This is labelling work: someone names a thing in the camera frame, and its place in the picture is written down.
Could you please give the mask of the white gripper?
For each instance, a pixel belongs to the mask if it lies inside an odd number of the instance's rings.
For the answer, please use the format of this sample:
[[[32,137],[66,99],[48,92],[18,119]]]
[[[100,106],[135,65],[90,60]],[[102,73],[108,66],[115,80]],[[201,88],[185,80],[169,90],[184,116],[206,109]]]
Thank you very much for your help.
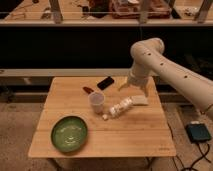
[[[119,87],[119,91],[124,88],[128,88],[130,85],[141,87],[141,90],[144,92],[145,97],[149,96],[148,87],[146,86],[149,81],[148,75],[137,75],[132,70],[129,71],[127,76],[127,82],[123,83]]]

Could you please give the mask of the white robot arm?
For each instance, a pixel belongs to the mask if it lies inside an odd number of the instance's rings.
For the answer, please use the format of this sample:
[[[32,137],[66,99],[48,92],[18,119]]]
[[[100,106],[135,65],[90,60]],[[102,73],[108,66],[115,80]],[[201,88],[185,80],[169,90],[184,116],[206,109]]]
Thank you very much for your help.
[[[134,85],[147,93],[153,71],[213,121],[213,81],[167,59],[164,49],[160,38],[134,43],[130,48],[133,64],[119,89]]]

